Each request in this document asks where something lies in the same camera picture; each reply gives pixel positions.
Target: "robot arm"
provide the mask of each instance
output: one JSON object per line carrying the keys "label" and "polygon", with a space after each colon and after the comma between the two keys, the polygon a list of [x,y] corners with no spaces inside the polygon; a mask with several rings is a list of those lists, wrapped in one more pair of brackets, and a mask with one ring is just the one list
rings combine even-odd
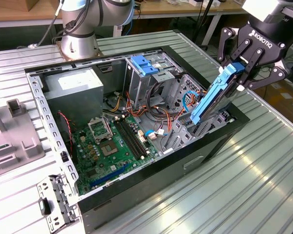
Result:
{"label": "robot arm", "polygon": [[[197,124],[221,111],[236,90],[256,89],[285,79],[289,71],[283,58],[293,44],[293,0],[246,0],[243,8],[250,20],[241,29],[223,28],[218,51],[220,75],[191,113]],[[237,38],[236,50],[227,53],[226,44]],[[271,66],[268,78],[253,78],[262,66]]]}
{"label": "robot arm", "polygon": [[133,13],[134,0],[65,0],[62,6],[63,27],[70,25],[79,14],[81,17],[74,22],[74,27],[65,30],[68,35],[62,39],[62,52],[72,59],[96,56],[98,44],[94,28],[128,24]]}

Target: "green motherboard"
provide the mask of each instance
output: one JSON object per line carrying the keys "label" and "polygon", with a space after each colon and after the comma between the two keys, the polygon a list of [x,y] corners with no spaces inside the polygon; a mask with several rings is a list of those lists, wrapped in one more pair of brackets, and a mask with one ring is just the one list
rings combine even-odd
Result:
{"label": "green motherboard", "polygon": [[[140,130],[132,116],[126,117],[124,122],[131,126],[137,139],[137,131]],[[145,139],[141,146],[147,151],[147,156],[143,159],[135,157],[130,147],[120,134],[116,123],[109,122],[112,131],[112,139],[105,139],[97,144],[91,130],[87,127],[81,131],[73,133],[77,145],[76,170],[79,174],[77,187],[80,195],[88,193],[91,189],[102,186],[105,183],[119,177],[133,169],[153,162],[158,153],[151,141]],[[91,126],[95,133],[102,133],[102,125]]]}

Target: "metal bracket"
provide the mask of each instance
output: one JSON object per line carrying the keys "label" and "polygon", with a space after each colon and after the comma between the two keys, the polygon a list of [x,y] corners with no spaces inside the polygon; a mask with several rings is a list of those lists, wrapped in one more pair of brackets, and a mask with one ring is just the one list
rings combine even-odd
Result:
{"label": "metal bracket", "polygon": [[77,205],[69,206],[68,191],[65,175],[51,175],[37,184],[39,205],[43,216],[46,217],[49,231],[55,233],[75,222],[80,216]]}

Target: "wooden table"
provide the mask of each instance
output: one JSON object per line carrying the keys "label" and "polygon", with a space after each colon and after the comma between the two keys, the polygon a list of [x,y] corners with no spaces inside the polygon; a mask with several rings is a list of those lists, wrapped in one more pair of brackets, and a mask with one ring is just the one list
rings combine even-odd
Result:
{"label": "wooden table", "polygon": [[[31,26],[31,25],[47,25],[51,22],[56,11],[55,4],[51,4],[54,0],[40,0],[29,12],[17,11],[0,7],[0,27],[15,27],[15,26]],[[173,18],[173,17],[188,17],[198,16],[200,7],[194,7],[188,3],[180,5],[171,5],[166,0],[161,1],[145,1],[141,5],[141,15],[135,11],[134,19],[153,18]],[[244,14],[246,13],[240,5],[233,0],[227,0],[221,3],[219,7],[212,7],[208,13],[213,16],[213,20],[209,26],[203,44],[208,44],[219,20],[222,15]],[[62,24],[61,14],[55,21],[55,24]],[[121,35],[121,26],[114,27],[114,36]]]}

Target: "aluminum table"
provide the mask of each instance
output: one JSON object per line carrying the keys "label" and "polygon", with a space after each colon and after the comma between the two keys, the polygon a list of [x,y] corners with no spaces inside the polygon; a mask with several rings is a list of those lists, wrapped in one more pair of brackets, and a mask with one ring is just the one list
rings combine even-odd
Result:
{"label": "aluminum table", "polygon": [[[218,75],[214,60],[173,31],[98,43],[105,55],[170,45],[209,81]],[[13,98],[23,102],[46,152],[0,176],[0,234],[48,233],[36,184],[60,169],[23,69],[62,61],[56,46],[0,52],[0,106]],[[242,92],[234,104],[251,121],[218,156],[94,233],[291,233],[293,125],[253,92]],[[82,234],[83,224],[60,233]]]}

